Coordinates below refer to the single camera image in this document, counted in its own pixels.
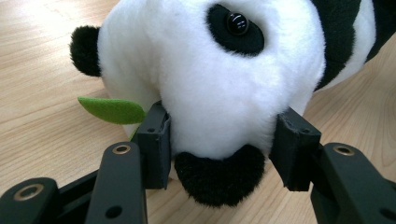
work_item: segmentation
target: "panda snout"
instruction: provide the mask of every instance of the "panda snout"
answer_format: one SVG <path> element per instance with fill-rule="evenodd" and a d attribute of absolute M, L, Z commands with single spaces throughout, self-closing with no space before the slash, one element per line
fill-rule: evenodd
<path fill-rule="evenodd" d="M 196 202 L 211 207 L 237 206 L 261 182 L 264 156 L 249 145 L 223 160 L 181 152 L 175 157 L 175 169 L 184 189 Z"/>

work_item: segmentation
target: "fake leaf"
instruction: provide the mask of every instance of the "fake leaf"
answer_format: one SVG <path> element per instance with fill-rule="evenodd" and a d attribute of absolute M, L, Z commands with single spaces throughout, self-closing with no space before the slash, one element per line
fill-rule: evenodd
<path fill-rule="evenodd" d="M 115 124 L 141 123 L 146 116 L 140 105 L 127 100 L 78 97 L 78 101 L 92 115 Z"/>

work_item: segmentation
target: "wooden surface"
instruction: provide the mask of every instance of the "wooden surface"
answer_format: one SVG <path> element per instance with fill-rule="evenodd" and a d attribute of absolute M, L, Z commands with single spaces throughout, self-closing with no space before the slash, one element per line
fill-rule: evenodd
<path fill-rule="evenodd" d="M 115 0 L 0 0 L 0 194 L 39 176 L 59 186 L 99 166 L 126 140 L 121 126 L 93 118 L 78 96 L 106 97 L 98 78 L 69 60 L 75 27 L 100 25 Z M 352 79 L 319 92 L 305 117 L 322 143 L 359 148 L 396 181 L 396 36 Z M 149 223 L 316 223 L 306 192 L 288 192 L 271 164 L 260 187 L 236 208 L 210 209 L 178 181 L 148 190 Z"/>

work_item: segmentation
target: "panda eye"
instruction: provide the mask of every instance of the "panda eye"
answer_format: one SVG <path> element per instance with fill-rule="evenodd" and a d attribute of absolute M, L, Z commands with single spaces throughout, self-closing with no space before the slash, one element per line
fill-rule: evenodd
<path fill-rule="evenodd" d="M 246 19 L 245 16 L 240 13 L 228 13 L 226 22 L 228 31 L 230 31 L 233 35 L 244 35 L 248 31 L 248 19 Z"/>
<path fill-rule="evenodd" d="M 264 49 L 262 30 L 241 13 L 214 5 L 207 11 L 206 22 L 214 40 L 225 51 L 257 56 Z"/>

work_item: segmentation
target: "panda plush toy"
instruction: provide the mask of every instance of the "panda plush toy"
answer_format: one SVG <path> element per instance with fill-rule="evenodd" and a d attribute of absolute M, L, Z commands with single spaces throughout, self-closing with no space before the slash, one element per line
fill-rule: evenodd
<path fill-rule="evenodd" d="M 276 116 L 303 114 L 314 91 L 358 72 L 395 30 L 394 0 L 120 0 L 70 47 L 111 98 L 143 111 L 161 100 L 185 190 L 235 206 L 261 181 Z"/>

